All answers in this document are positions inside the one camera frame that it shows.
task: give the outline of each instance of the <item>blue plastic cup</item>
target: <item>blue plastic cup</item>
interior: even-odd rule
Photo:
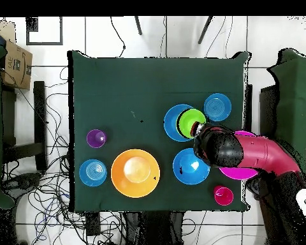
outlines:
[[[201,183],[210,173],[210,167],[195,156],[193,148],[180,151],[175,156],[172,167],[176,178],[188,185]]]
[[[83,162],[79,169],[80,179],[90,187],[101,185],[107,174],[105,165],[98,160],[87,160]]]
[[[231,112],[231,102],[226,95],[215,93],[204,102],[204,113],[212,121],[223,121]]]

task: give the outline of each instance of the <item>pink bowl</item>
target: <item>pink bowl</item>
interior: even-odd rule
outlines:
[[[233,192],[222,185],[214,188],[214,199],[219,205],[230,205],[233,201]]]
[[[256,135],[253,133],[249,133],[248,131],[235,131],[236,135],[245,135],[255,137]],[[255,177],[258,172],[255,169],[250,168],[228,168],[223,167],[220,168],[220,171],[229,177],[230,179],[235,179],[238,181],[242,181],[244,179],[250,179],[251,177]]]

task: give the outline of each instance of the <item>green table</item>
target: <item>green table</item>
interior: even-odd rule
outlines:
[[[185,185],[176,179],[173,159],[179,151],[192,147],[193,141],[170,139],[163,119],[176,104],[203,110],[209,95],[224,93],[231,100],[232,111],[222,123],[240,130],[243,70],[248,56],[242,52],[234,59],[116,59],[69,52],[74,95],[70,112],[74,113],[75,125],[75,211],[246,211],[242,183],[228,179],[217,168],[211,168],[208,178],[197,185]],[[107,134],[107,142],[100,149],[87,145],[86,135],[92,129]],[[148,151],[159,163],[159,183],[146,197],[126,197],[112,184],[111,165],[127,149]],[[108,169],[105,182],[98,187],[88,187],[79,178],[80,165],[88,159],[100,160]],[[234,192],[231,205],[215,203],[213,188],[218,184]]]

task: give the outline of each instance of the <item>green bowl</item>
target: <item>green bowl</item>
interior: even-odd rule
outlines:
[[[185,138],[194,138],[191,136],[191,128],[195,122],[205,123],[205,115],[197,109],[188,109],[183,111],[177,119],[177,131]]]

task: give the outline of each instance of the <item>pink cup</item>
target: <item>pink cup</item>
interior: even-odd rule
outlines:
[[[214,188],[214,199],[219,205],[230,205],[233,201],[233,192],[222,185]]]

